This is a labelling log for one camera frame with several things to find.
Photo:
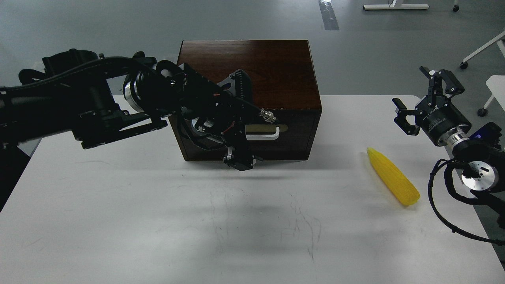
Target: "gray floor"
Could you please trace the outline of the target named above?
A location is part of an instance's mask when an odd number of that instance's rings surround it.
[[[426,11],[363,11],[362,4],[387,0],[333,0],[338,31],[324,30],[317,2],[0,0],[0,83],[17,85],[19,70],[40,69],[42,57],[70,48],[106,56],[143,50],[148,56],[175,60],[186,39],[308,39],[320,94],[422,97],[428,81],[419,66],[443,68],[452,70],[465,86],[454,104],[474,130],[489,121],[505,129],[505,116],[496,102],[487,117],[476,115],[491,95],[486,80],[505,75],[505,58],[498,47],[470,60],[467,70],[459,69],[464,57],[502,32],[505,2],[461,1],[454,13],[452,0],[405,1],[428,3]],[[120,81],[111,85],[120,94]],[[505,239],[493,212],[477,212],[490,237]],[[505,260],[505,250],[495,249]]]

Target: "box handle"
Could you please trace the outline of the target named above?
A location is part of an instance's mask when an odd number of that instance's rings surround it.
[[[279,126],[275,127],[275,134],[247,134],[245,137],[248,141],[273,141],[279,138]]]

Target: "box lid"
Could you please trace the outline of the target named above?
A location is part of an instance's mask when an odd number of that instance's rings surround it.
[[[177,60],[182,63],[214,83],[243,69],[260,108],[321,109],[307,40],[185,40]]]

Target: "corn cob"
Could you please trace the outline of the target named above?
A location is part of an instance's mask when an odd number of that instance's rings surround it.
[[[404,206],[417,202],[419,191],[386,156],[370,147],[367,153],[372,167],[398,201]]]

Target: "wooden box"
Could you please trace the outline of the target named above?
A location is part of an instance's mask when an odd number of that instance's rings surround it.
[[[309,158],[322,107],[307,40],[185,40],[177,61],[182,63],[214,83],[243,69],[252,80],[254,104],[287,125],[276,140],[250,141],[252,152],[265,160]],[[226,149],[202,150],[179,136],[175,118],[170,123],[186,161],[223,159]]]

